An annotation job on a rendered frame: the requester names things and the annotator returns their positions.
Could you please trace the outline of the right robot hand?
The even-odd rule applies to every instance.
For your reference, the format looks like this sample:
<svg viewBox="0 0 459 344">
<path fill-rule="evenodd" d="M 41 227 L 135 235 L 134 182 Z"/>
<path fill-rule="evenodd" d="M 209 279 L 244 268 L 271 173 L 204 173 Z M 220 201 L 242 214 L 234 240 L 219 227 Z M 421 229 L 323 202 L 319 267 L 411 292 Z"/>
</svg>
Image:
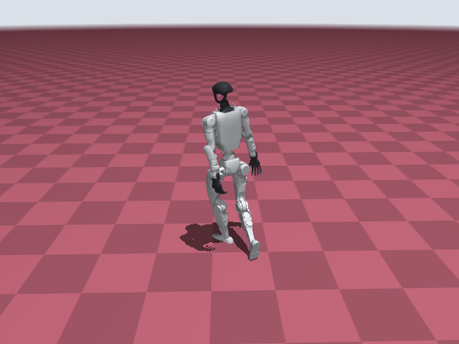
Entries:
<svg viewBox="0 0 459 344">
<path fill-rule="evenodd" d="M 256 157 L 250 157 L 251 160 L 250 160 L 250 163 L 249 163 L 249 167 L 250 167 L 250 165 L 252 166 L 252 174 L 251 175 L 253 175 L 253 168 L 255 169 L 255 176 L 256 176 L 256 167 L 257 167 L 257 175 L 259 174 L 259 169 L 260 169 L 260 173 L 261 173 L 261 167 L 260 167 L 260 162 L 257 159 L 257 151 L 255 151 L 255 155 L 256 155 Z M 259 169 L 258 169 L 258 166 L 259 166 Z"/>
</svg>

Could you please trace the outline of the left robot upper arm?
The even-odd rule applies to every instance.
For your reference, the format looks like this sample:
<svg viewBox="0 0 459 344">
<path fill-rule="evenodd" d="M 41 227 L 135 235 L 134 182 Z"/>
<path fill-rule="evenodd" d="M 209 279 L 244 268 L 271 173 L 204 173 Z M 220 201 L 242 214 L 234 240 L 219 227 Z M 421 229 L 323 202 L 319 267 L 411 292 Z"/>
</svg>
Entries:
<svg viewBox="0 0 459 344">
<path fill-rule="evenodd" d="M 202 119 L 202 127 L 204 129 L 205 139 L 207 145 L 209 145 L 213 152 L 216 150 L 215 145 L 215 136 L 214 136 L 214 126 L 216 123 L 215 114 L 208 115 Z"/>
</svg>

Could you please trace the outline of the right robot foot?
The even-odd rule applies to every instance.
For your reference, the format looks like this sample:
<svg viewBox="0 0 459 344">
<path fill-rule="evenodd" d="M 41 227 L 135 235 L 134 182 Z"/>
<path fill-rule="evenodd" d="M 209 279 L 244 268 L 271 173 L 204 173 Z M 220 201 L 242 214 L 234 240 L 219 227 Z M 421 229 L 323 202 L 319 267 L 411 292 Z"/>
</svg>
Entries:
<svg viewBox="0 0 459 344">
<path fill-rule="evenodd" d="M 259 253 L 260 253 L 259 248 L 260 248 L 259 241 L 256 239 L 252 240 L 250 244 L 250 260 L 258 258 Z"/>
</svg>

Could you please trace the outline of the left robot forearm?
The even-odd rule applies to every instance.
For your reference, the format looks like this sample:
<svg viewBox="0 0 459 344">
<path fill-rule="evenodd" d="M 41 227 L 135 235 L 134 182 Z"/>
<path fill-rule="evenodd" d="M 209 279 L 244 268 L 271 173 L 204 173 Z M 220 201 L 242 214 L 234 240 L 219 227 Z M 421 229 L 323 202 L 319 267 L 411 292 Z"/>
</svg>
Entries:
<svg viewBox="0 0 459 344">
<path fill-rule="evenodd" d="M 213 153 L 212 148 L 209 145 L 206 145 L 204 147 L 204 152 L 207 156 L 207 159 L 209 160 L 209 166 L 210 166 L 210 171 L 211 171 L 211 178 L 215 178 L 216 174 L 219 173 L 219 165 L 217 162 L 217 155 Z"/>
</svg>

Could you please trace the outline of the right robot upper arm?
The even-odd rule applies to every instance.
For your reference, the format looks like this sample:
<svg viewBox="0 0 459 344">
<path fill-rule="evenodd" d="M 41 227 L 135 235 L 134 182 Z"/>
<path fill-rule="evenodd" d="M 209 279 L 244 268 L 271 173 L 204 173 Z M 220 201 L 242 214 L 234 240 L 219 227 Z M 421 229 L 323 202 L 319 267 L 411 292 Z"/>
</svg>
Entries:
<svg viewBox="0 0 459 344">
<path fill-rule="evenodd" d="M 251 130 L 250 130 L 250 121 L 248 117 L 248 109 L 245 107 L 237 106 L 240 109 L 241 112 L 241 118 L 242 118 L 242 137 L 243 138 L 248 138 L 252 135 Z"/>
</svg>

